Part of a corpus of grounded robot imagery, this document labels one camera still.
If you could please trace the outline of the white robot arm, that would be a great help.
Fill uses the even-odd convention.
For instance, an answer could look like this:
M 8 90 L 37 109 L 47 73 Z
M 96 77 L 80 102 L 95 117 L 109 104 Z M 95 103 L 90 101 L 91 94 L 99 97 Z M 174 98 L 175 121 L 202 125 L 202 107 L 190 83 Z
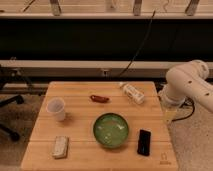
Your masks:
M 206 81 L 208 65 L 202 60 L 193 60 L 170 68 L 166 73 L 167 84 L 160 92 L 166 108 L 176 108 L 187 97 L 213 113 L 213 85 Z

